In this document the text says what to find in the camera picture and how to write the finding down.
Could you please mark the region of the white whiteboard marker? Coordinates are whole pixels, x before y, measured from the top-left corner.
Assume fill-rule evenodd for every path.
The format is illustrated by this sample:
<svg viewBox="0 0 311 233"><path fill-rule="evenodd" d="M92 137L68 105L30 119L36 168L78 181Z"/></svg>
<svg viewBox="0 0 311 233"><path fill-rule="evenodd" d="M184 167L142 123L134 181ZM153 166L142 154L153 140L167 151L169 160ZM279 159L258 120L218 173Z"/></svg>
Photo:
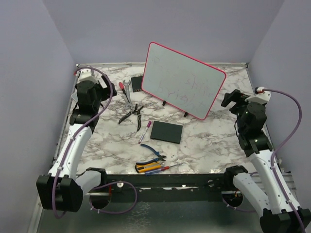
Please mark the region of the white whiteboard marker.
<svg viewBox="0 0 311 233"><path fill-rule="evenodd" d="M144 131L143 131L143 134L141 135L141 137L140 137L140 139L139 139L139 141L138 141L139 144L143 141L143 139L144 139L144 137L145 137L145 135L146 135L148 129L150 128L151 124L152 124L152 122L149 121L148 124L147 124L147 126L146 126L146 128L145 128Z"/></svg>

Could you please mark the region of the pink framed whiteboard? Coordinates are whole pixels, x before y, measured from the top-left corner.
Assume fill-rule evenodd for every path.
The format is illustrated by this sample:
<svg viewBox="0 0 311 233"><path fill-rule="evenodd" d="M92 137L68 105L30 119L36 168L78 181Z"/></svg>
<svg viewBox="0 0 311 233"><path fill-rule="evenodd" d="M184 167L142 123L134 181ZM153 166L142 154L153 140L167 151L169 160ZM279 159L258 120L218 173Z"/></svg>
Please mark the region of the pink framed whiteboard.
<svg viewBox="0 0 311 233"><path fill-rule="evenodd" d="M148 47L141 83L144 92L204 120L226 73L157 42Z"/></svg>

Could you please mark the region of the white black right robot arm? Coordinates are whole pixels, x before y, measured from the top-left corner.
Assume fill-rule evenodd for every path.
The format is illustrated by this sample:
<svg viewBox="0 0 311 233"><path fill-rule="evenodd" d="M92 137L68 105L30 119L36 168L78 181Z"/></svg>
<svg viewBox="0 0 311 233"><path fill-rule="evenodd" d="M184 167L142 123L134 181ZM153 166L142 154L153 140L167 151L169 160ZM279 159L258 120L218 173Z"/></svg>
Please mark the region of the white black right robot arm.
<svg viewBox="0 0 311 233"><path fill-rule="evenodd" d="M239 145L256 169L263 188L243 166L228 167L223 184L229 190L238 189L248 199L264 233L304 233L311 222L311 212L301 207L286 184L277 163L277 150L262 130L271 92L258 87L252 96L237 89L225 93L221 106L235 103L230 112L237 117L235 131Z"/></svg>

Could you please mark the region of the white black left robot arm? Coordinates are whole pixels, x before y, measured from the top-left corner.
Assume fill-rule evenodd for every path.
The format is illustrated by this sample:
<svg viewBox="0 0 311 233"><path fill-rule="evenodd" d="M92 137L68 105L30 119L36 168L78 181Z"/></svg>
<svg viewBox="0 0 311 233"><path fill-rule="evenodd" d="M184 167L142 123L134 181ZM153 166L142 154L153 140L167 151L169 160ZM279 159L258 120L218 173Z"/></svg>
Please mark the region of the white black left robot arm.
<svg viewBox="0 0 311 233"><path fill-rule="evenodd" d="M68 136L48 174L40 175L36 181L43 209L77 212L89 191L94 188L100 192L107 187L106 172L102 168L88 168L77 175L85 146L94 133L100 114L107 108L102 102L111 102L117 94L106 75L102 75L102 80L105 88L93 78L75 85L76 104L69 118Z"/></svg>

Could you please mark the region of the small white square box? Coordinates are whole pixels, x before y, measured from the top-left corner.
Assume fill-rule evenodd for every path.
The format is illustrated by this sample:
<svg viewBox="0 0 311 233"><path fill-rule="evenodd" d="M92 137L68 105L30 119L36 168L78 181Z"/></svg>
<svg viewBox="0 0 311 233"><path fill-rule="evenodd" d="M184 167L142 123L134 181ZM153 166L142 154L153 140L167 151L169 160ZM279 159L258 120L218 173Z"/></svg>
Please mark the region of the small white square box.
<svg viewBox="0 0 311 233"><path fill-rule="evenodd" d="M72 98L75 102L77 102L77 101L78 101L77 93L74 92L74 93L71 95L71 98Z"/></svg>

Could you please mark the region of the yellow black utility knife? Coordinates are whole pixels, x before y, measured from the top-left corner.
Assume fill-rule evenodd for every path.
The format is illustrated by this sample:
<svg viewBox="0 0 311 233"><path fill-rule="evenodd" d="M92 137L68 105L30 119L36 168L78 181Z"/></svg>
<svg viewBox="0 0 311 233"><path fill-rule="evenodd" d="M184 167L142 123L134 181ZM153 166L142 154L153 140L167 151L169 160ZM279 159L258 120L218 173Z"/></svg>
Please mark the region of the yellow black utility knife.
<svg viewBox="0 0 311 233"><path fill-rule="evenodd" d="M146 165L135 165L135 170L137 173L144 173L144 172L155 170L161 167L162 167L161 162L152 162Z"/></svg>

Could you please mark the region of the red blue screwdriver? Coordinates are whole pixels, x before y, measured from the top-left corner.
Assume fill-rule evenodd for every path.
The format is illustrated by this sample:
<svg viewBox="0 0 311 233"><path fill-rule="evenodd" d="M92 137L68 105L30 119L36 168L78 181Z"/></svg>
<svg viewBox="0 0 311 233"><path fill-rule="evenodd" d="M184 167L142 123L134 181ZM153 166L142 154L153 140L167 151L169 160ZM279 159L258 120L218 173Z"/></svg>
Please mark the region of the red blue screwdriver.
<svg viewBox="0 0 311 233"><path fill-rule="evenodd" d="M161 167L161 168L157 168L157 169L154 169L154 170L150 170L150 171L147 171L145 172L145 175L148 176L148 175L153 175L153 174L158 174L162 171L165 171L165 170L168 170L172 167L176 167L176 166L180 166L181 164L176 164L176 165L172 165L172 166L164 166L164 167Z"/></svg>

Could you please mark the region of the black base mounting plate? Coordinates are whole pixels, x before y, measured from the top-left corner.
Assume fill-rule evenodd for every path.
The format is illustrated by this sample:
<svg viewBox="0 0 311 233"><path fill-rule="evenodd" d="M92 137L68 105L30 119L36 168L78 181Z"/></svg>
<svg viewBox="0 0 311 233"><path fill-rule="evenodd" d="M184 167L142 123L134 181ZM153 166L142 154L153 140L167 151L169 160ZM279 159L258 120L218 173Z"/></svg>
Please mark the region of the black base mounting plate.
<svg viewBox="0 0 311 233"><path fill-rule="evenodd" d="M142 174L104 175L104 184L95 186L88 193L107 196L115 202L131 202L137 192L137 201L222 201L222 195L237 194L222 173L208 174Z"/></svg>

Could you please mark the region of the red handled wrench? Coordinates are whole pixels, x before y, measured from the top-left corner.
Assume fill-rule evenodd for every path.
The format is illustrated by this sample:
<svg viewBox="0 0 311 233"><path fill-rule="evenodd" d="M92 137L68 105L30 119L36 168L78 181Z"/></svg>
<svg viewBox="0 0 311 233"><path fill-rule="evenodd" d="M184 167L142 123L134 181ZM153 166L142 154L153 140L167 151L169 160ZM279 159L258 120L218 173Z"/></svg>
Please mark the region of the red handled wrench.
<svg viewBox="0 0 311 233"><path fill-rule="evenodd" d="M129 89L130 84L131 84L131 81L126 81L126 80L119 82L119 87L120 87L121 91L123 92L123 94L126 96L126 99L128 101L128 103L125 105L126 109L132 109L133 108L133 104L132 104L131 98L130 98L130 89Z"/></svg>

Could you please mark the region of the black rear network switch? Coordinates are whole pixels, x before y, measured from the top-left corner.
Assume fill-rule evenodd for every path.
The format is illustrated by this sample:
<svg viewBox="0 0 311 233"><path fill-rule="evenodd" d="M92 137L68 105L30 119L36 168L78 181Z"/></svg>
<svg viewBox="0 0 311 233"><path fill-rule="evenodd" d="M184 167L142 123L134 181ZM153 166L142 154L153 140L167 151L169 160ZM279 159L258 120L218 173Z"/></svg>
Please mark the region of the black rear network switch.
<svg viewBox="0 0 311 233"><path fill-rule="evenodd" d="M142 91L142 88L141 88L142 78L143 76L131 77L133 93Z"/></svg>

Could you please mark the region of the black flat network switch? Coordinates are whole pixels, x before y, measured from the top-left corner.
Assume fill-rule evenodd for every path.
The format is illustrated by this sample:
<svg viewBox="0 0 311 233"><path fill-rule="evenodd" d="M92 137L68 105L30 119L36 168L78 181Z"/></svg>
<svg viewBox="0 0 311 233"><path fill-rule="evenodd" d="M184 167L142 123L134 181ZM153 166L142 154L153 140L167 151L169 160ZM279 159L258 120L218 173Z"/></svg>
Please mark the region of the black flat network switch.
<svg viewBox="0 0 311 233"><path fill-rule="evenodd" d="M154 121L150 138L154 140L180 144L182 130L182 125Z"/></svg>

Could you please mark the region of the blue handled cutting pliers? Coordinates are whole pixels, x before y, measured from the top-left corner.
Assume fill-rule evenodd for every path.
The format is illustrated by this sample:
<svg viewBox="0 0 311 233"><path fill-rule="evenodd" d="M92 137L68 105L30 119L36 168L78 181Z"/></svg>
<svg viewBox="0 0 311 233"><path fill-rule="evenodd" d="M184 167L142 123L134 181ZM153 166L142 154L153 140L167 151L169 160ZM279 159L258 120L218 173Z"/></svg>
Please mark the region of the blue handled cutting pliers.
<svg viewBox="0 0 311 233"><path fill-rule="evenodd" d="M167 158L165 155L161 155L159 151L156 151L155 149L153 149L152 147L146 145L146 144L141 144L142 147L149 149L150 151L152 151L157 158L153 159L150 161L151 162L158 162L158 161L166 161L165 159Z"/></svg>

